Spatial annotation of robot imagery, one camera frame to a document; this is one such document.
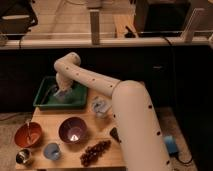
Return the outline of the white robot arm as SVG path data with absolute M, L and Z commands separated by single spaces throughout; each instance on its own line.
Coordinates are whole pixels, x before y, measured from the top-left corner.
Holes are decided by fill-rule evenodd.
M 121 81 L 80 67 L 71 52 L 54 63 L 61 91 L 75 80 L 111 98 L 127 171 L 173 171 L 155 109 L 146 87 L 133 80 Z

